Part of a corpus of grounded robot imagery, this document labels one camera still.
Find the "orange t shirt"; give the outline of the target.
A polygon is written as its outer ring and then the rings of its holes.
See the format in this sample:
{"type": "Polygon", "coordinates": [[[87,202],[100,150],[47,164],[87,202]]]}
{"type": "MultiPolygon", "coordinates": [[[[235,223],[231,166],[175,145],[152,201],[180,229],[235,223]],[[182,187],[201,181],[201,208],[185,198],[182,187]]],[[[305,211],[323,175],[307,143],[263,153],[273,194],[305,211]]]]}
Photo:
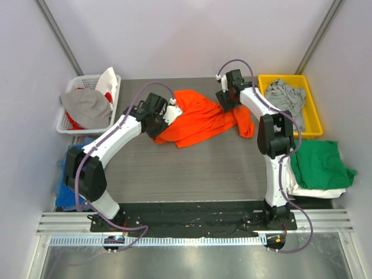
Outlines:
{"type": "Polygon", "coordinates": [[[251,112],[238,106],[225,112],[221,105],[194,90],[175,91],[177,105],[183,113],[154,143],[173,142],[178,148],[186,148],[206,141],[237,126],[242,138],[252,138],[255,125],[251,112]]]}

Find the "white folded t shirt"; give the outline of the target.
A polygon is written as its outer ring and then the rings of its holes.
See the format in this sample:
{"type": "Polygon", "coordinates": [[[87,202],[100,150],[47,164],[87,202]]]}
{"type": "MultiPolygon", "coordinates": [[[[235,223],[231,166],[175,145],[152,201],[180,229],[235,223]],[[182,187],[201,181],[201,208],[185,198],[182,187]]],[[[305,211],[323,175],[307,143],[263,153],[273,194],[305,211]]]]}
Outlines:
{"type": "Polygon", "coordinates": [[[320,199],[334,199],[339,198],[342,194],[346,192],[346,189],[304,189],[296,181],[294,172],[291,166],[288,164],[285,171],[286,176],[286,189],[287,193],[292,196],[302,196],[310,198],[320,198],[320,199]]]}

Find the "beige grey shirt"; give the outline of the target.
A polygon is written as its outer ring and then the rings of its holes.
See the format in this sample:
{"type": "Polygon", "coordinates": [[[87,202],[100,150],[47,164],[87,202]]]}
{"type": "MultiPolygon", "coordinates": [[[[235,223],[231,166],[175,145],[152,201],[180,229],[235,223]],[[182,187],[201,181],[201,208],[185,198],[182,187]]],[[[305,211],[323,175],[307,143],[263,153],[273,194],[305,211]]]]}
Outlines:
{"type": "Polygon", "coordinates": [[[111,107],[101,92],[90,88],[77,89],[61,94],[60,100],[71,118],[85,129],[109,126],[111,107]]]}

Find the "grey shirt in yellow bin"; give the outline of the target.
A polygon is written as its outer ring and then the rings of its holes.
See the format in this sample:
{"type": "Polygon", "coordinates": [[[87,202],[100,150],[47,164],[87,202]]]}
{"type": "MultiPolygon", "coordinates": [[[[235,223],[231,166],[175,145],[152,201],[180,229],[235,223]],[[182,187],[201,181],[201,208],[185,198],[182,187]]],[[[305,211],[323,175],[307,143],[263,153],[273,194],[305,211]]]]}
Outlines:
{"type": "Polygon", "coordinates": [[[305,89],[302,87],[293,87],[279,78],[268,86],[264,95],[278,109],[289,111],[301,132],[305,131],[305,118],[303,115],[303,108],[306,105],[305,89]]]}

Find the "white cloth in basket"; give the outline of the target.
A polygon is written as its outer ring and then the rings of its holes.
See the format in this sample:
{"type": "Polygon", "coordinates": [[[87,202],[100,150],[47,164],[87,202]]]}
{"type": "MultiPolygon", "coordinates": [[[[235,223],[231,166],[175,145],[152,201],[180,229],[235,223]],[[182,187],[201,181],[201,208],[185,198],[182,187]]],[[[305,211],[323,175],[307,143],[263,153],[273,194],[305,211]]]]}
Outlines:
{"type": "Polygon", "coordinates": [[[104,96],[106,96],[106,94],[109,93],[110,94],[109,100],[113,102],[117,91],[117,85],[118,81],[114,68],[109,67],[100,76],[95,86],[95,90],[101,92],[104,96]]]}

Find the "left corner metal post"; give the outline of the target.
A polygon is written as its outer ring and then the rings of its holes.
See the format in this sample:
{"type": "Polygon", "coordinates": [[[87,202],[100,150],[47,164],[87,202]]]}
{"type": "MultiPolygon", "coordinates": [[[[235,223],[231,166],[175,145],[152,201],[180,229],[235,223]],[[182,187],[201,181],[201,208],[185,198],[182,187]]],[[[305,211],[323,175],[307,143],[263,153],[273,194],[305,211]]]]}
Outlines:
{"type": "Polygon", "coordinates": [[[80,67],[76,57],[74,56],[67,40],[65,39],[57,21],[55,20],[49,6],[47,5],[45,0],[35,0],[34,1],[36,6],[38,7],[39,11],[41,12],[43,18],[45,19],[47,25],[49,26],[50,30],[52,31],[53,36],[57,40],[62,52],[64,53],[65,57],[67,58],[68,62],[70,63],[71,67],[75,71],[76,75],[83,76],[83,70],[80,67]]]}

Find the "blue white checkered cloth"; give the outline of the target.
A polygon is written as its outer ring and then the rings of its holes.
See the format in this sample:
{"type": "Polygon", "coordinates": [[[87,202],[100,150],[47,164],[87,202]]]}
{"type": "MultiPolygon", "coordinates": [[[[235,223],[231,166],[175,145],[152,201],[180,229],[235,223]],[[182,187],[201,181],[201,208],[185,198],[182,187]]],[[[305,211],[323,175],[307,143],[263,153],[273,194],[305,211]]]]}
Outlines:
{"type": "MultiPolygon", "coordinates": [[[[67,151],[69,149],[76,147],[81,149],[83,146],[88,145],[94,141],[93,138],[85,137],[82,144],[75,144],[69,145],[67,151]]],[[[73,190],[66,186],[63,178],[65,174],[65,164],[66,164],[66,156],[67,151],[63,157],[63,159],[57,161],[57,165],[60,167],[61,173],[59,178],[57,179],[55,185],[53,186],[53,193],[55,194],[55,206],[56,208],[60,208],[63,211],[76,211],[76,201],[73,190]]]]}

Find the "yellow plastic bin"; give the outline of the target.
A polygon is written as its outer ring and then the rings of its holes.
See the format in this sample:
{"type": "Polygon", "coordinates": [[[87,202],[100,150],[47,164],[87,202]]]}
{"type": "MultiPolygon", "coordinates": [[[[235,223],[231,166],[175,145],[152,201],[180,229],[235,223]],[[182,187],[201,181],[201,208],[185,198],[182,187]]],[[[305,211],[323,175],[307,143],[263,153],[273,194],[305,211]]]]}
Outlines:
{"type": "Polygon", "coordinates": [[[264,95],[264,92],[267,90],[269,85],[279,78],[292,87],[303,88],[306,92],[305,106],[302,110],[305,122],[305,131],[302,132],[302,139],[312,140],[323,135],[323,128],[313,101],[312,93],[304,75],[260,74],[258,75],[260,92],[264,95]]]}

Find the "corner metal post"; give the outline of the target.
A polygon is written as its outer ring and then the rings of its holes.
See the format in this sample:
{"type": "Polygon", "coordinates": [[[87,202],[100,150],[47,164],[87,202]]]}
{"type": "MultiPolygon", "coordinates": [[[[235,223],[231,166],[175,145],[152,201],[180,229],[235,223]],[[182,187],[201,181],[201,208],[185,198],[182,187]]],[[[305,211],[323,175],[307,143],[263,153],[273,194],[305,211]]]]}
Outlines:
{"type": "Polygon", "coordinates": [[[52,31],[53,36],[57,40],[62,52],[64,53],[65,57],[67,58],[68,62],[70,63],[71,67],[75,71],[76,75],[83,76],[83,70],[80,67],[76,57],[74,56],[67,40],[65,39],[57,21],[55,20],[49,6],[47,5],[45,0],[35,0],[34,1],[36,6],[38,7],[39,11],[41,12],[43,18],[45,19],[47,25],[49,26],[50,30],[52,31]]]}
{"type": "Polygon", "coordinates": [[[310,62],[313,54],[315,53],[317,47],[320,45],[322,39],[325,37],[328,29],[335,20],[337,14],[344,5],[345,0],[333,0],[330,7],[328,8],[325,16],[323,17],[318,29],[316,30],[309,46],[307,47],[305,53],[303,54],[298,67],[295,70],[295,74],[301,75],[306,69],[306,66],[310,62]]]}

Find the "red cloth in basket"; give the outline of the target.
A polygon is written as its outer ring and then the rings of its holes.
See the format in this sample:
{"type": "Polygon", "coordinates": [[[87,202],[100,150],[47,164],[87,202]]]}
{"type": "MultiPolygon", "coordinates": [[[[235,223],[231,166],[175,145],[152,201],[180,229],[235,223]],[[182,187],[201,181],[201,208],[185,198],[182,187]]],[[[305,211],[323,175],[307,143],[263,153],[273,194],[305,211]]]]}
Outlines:
{"type": "Polygon", "coordinates": [[[74,121],[68,112],[66,112],[67,119],[72,127],[69,130],[84,130],[84,127],[80,126],[76,121],[74,121]]]}

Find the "right corner metal post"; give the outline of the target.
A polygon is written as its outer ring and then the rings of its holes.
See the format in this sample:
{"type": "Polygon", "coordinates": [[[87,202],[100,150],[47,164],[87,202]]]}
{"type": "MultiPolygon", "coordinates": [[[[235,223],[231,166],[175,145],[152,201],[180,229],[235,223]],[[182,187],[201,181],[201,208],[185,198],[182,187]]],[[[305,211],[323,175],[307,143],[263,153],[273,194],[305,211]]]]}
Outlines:
{"type": "Polygon", "coordinates": [[[301,75],[306,69],[306,66],[310,62],[313,54],[315,53],[317,47],[320,45],[322,39],[325,37],[328,29],[335,20],[337,14],[344,5],[345,0],[333,0],[330,7],[328,8],[325,16],[323,17],[318,29],[316,30],[309,46],[307,47],[305,53],[303,54],[298,67],[295,70],[295,74],[301,75]]]}

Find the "aluminium rail frame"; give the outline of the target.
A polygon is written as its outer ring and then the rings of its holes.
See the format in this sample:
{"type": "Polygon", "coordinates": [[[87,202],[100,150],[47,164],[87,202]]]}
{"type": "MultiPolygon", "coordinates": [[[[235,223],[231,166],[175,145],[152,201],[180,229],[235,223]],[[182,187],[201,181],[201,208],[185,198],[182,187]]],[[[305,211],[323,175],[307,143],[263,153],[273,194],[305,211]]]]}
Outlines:
{"type": "Polygon", "coordinates": [[[46,212],[28,278],[366,278],[342,209],[295,212],[270,231],[246,205],[126,205],[141,239],[92,232],[89,213],[46,212]]]}

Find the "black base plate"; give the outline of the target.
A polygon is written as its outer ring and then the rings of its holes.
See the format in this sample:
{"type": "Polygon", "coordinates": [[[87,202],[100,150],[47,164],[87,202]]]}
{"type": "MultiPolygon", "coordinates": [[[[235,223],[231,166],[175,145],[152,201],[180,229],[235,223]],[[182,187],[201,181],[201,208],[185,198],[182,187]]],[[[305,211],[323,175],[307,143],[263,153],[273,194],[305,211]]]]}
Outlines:
{"type": "Polygon", "coordinates": [[[263,222],[262,201],[122,203],[112,221],[122,227],[148,226],[146,237],[237,238],[259,231],[294,231],[295,216],[270,229],[263,222]]]}

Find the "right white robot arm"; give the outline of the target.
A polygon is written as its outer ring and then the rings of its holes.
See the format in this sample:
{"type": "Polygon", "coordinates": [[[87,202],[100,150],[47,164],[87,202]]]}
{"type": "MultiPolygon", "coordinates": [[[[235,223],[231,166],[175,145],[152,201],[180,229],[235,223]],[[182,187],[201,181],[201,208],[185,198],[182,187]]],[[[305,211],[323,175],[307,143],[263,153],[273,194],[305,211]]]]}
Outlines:
{"type": "Polygon", "coordinates": [[[257,147],[266,164],[267,189],[263,201],[262,221],[265,227],[281,228],[289,220],[290,205],[285,190],[285,169],[294,144],[293,123],[289,114],[272,105],[253,84],[246,82],[240,70],[217,74],[221,90],[216,93],[226,112],[244,106],[258,119],[257,147]]]}

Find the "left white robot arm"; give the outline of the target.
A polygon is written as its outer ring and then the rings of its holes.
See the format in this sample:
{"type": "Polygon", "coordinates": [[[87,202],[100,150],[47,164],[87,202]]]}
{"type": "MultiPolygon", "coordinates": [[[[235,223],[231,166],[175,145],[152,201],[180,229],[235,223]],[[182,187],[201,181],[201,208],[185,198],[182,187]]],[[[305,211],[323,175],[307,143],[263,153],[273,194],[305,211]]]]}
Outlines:
{"type": "Polygon", "coordinates": [[[146,133],[156,139],[181,116],[183,111],[174,98],[150,93],[146,100],[131,105],[118,121],[92,143],[67,152],[64,183],[75,194],[76,205],[83,198],[104,216],[103,224],[112,232],[119,231],[124,218],[118,214],[119,204],[107,191],[105,167],[109,161],[135,137],[146,133]]]}

